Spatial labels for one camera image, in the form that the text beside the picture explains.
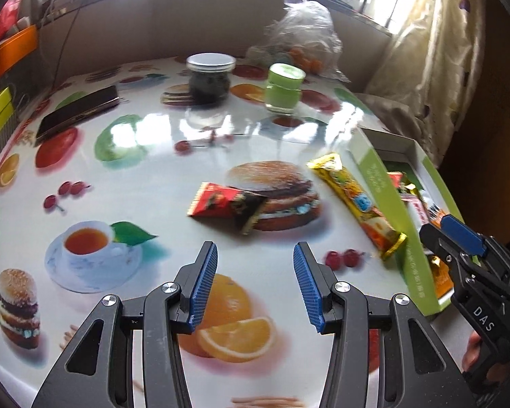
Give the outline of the person's right hand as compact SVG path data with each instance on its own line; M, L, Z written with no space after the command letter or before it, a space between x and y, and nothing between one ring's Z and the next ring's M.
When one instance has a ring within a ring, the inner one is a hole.
M466 351L461 360L463 371L469 371L477 363L481 352L481 343L481 336L473 331L468 339ZM509 369L509 365L497 363L488 370L487 380L501 383L506 379Z

